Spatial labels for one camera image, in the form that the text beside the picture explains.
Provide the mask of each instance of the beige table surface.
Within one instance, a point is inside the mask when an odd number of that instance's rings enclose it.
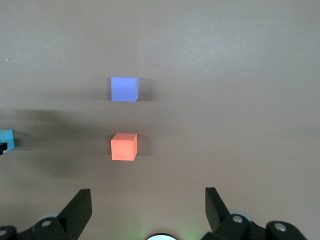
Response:
[[[112,102],[112,76],[140,77]],[[1,0],[0,226],[90,188],[80,240],[210,230],[205,187],[320,236],[318,0]],[[115,133],[137,133],[133,162]]]

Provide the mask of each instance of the light blue block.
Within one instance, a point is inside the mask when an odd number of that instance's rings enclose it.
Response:
[[[116,102],[135,102],[139,97],[138,77],[112,77],[111,100]]]
[[[6,153],[15,148],[14,132],[12,130],[0,130],[0,144],[7,143],[8,149],[4,150]]]

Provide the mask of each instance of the screw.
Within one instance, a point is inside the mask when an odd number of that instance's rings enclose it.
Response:
[[[41,223],[41,227],[47,227],[51,224],[51,221],[50,220],[47,220],[47,221],[44,221],[43,223]]]
[[[235,221],[236,223],[240,224],[242,223],[244,220],[242,219],[242,217],[238,216],[238,215],[235,215],[233,216],[233,221]]]
[[[0,231],[0,237],[4,236],[6,234],[7,234],[7,230],[4,229],[4,230]]]
[[[281,231],[281,232],[287,231],[286,226],[283,225],[283,224],[280,223],[280,222],[275,223],[275,224],[274,224],[274,227],[275,227],[275,229],[277,229],[277,230],[279,230],[279,231]]]

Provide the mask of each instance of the black object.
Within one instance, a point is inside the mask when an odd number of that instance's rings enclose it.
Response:
[[[4,154],[4,151],[8,149],[8,143],[3,142],[0,143],[0,155]]]
[[[0,240],[77,240],[91,215],[90,189],[81,189],[57,217],[42,219],[20,233],[14,226],[0,227]]]
[[[271,221],[260,227],[239,214],[230,214],[214,187],[205,189],[205,213],[212,232],[201,240],[307,240],[292,224]]]

